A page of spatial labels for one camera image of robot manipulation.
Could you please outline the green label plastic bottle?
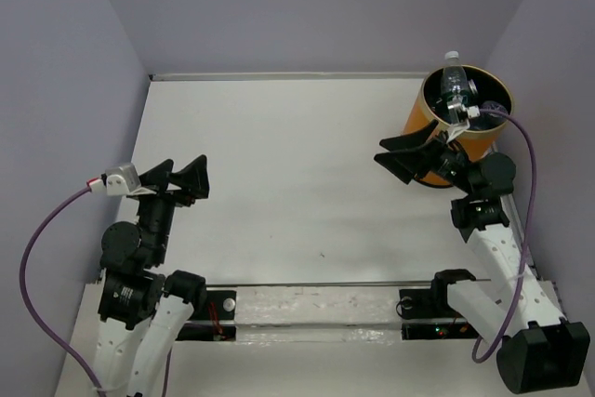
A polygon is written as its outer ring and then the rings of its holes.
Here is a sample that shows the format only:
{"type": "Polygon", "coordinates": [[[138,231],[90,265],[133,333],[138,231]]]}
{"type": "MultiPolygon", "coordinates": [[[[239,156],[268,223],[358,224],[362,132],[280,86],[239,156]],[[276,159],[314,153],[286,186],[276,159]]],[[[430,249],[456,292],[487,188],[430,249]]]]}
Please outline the green label plastic bottle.
{"type": "Polygon", "coordinates": [[[444,55],[444,67],[441,78],[441,98],[448,102],[460,99],[467,104],[470,95],[469,80],[455,50],[444,55]]]}

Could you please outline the clear plastic bottle no label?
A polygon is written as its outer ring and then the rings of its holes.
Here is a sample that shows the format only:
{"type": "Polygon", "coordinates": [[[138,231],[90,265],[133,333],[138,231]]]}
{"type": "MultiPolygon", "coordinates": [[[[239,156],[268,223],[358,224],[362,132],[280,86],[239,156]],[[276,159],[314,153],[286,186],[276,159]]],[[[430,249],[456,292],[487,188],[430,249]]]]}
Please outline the clear plastic bottle no label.
{"type": "Polygon", "coordinates": [[[501,126],[506,118],[502,113],[507,114],[508,110],[501,103],[488,100],[479,106],[480,114],[470,120],[472,131],[487,131],[501,126]]]}

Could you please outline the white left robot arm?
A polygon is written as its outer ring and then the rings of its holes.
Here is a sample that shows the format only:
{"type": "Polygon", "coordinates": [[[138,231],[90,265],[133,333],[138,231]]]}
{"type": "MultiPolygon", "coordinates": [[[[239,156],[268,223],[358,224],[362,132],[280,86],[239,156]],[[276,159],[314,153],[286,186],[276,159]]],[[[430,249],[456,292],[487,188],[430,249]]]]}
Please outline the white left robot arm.
{"type": "Polygon", "coordinates": [[[117,221],[101,237],[95,391],[148,396],[179,331],[205,309],[204,277],[180,270],[163,275],[155,268],[165,261],[176,209],[209,195],[207,158],[200,155],[180,171],[166,159],[142,174],[127,163],[88,185],[138,204],[135,220],[117,221]]]}

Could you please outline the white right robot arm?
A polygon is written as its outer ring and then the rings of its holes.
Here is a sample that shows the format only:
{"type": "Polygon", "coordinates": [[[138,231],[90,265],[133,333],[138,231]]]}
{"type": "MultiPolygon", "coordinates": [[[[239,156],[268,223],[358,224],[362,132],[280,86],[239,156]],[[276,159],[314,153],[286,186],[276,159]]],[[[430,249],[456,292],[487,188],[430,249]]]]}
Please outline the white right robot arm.
{"type": "Polygon", "coordinates": [[[590,336],[570,322],[531,271],[501,199],[513,190],[516,166],[500,152],[472,161],[436,122],[407,135],[382,139],[375,161],[403,183],[432,173],[466,195],[451,203],[451,220],[483,265],[494,293],[486,294],[469,271],[439,271],[428,293],[437,314],[464,317],[495,356],[498,373],[514,394],[576,386],[590,336]]]}

